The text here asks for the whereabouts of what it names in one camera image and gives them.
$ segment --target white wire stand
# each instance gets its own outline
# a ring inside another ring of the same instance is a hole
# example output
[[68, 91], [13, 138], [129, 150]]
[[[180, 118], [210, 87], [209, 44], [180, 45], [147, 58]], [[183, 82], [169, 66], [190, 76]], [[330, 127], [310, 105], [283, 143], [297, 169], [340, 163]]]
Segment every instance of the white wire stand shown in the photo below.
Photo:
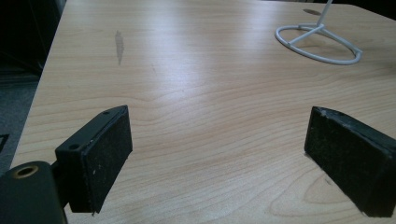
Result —
[[[335, 35], [334, 33], [328, 31], [325, 28], [325, 25], [322, 23], [324, 20], [324, 17], [327, 13], [327, 11], [329, 10], [330, 5], [332, 4], [332, 0], [329, 0], [325, 6], [325, 8], [323, 9], [321, 16], [318, 20], [317, 23], [301, 23], [298, 25], [291, 25], [291, 26], [282, 26], [276, 29], [276, 39], [279, 40], [280, 43], [282, 43], [285, 47], [287, 47], [288, 49], [291, 49], [299, 54], [304, 55], [305, 57], [311, 58], [311, 59], [315, 59], [318, 60], [320, 62], [324, 62], [324, 63], [335, 63], [335, 64], [342, 64], [342, 65], [347, 65], [347, 64], [353, 64], [358, 62], [361, 59], [361, 54], [362, 51], [360, 49], [358, 49], [357, 47], [355, 47], [354, 45], [352, 45], [351, 43], [349, 43], [347, 40], [345, 40], [344, 38]], [[286, 41], [281, 35], [280, 32], [283, 30], [305, 30], [307, 31], [307, 33], [300, 35], [294, 39], [292, 39], [291, 41]], [[344, 45], [345, 47], [347, 47], [348, 49], [350, 49], [353, 54], [355, 55], [355, 59], [352, 60], [335, 60], [335, 59], [329, 59], [329, 58], [325, 58], [325, 57], [321, 57], [318, 56], [316, 54], [312, 54], [310, 52], [307, 52], [303, 49], [300, 49], [298, 47], [295, 46], [295, 44], [305, 38], [307, 38], [308, 36], [312, 35], [312, 34], [319, 34], [319, 35], [324, 35], [327, 36], [331, 39], [333, 39], [334, 41], [337, 41], [338, 43]]]

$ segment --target wooden table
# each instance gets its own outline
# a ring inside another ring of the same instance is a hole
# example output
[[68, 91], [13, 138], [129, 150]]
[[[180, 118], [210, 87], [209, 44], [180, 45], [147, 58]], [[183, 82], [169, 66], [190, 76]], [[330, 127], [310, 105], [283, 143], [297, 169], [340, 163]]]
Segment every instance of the wooden table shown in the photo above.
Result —
[[[395, 21], [332, 6], [328, 29], [363, 50], [349, 66], [275, 39], [279, 26], [318, 19], [303, 9], [323, 6], [68, 1], [13, 166], [54, 162], [54, 149], [96, 114], [128, 105], [134, 152], [102, 212], [66, 207], [70, 223], [395, 223], [363, 215], [304, 155], [313, 105], [396, 137]], [[326, 38], [302, 45], [352, 57]]]

